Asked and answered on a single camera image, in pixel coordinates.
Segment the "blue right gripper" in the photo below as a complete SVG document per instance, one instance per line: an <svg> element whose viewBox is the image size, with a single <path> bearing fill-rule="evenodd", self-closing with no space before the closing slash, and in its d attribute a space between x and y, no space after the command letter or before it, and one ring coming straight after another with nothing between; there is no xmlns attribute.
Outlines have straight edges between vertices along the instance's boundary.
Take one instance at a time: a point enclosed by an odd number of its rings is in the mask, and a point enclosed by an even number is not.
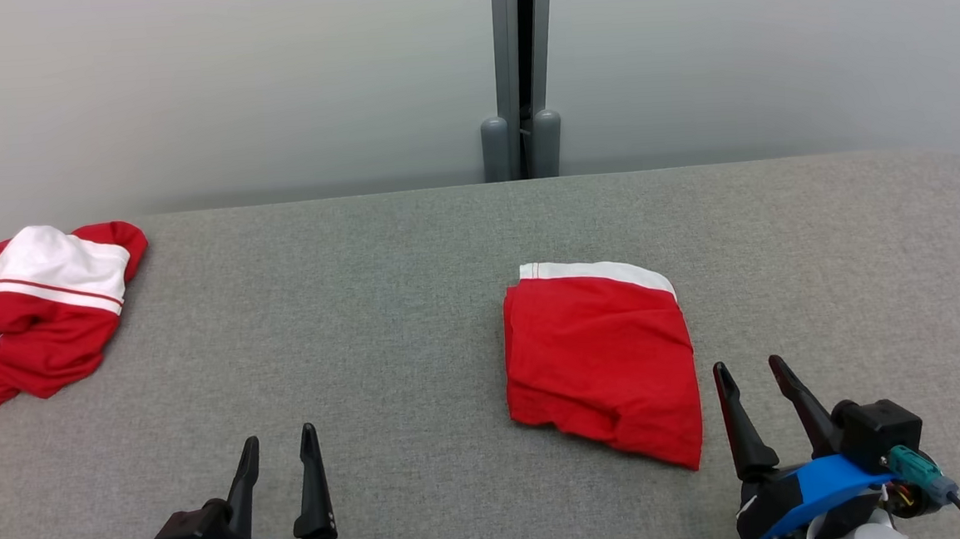
<svg viewBox="0 0 960 539"><path fill-rule="evenodd" d="M841 429L812 391L778 354L768 358L782 395L794 406L813 461L778 470L780 457L762 442L745 407L742 392L721 361L712 366L718 403L735 473L744 487L736 516L740 539L820 539L830 515L849 502L875 494L893 478L887 467L860 467L840 452Z"/></svg>

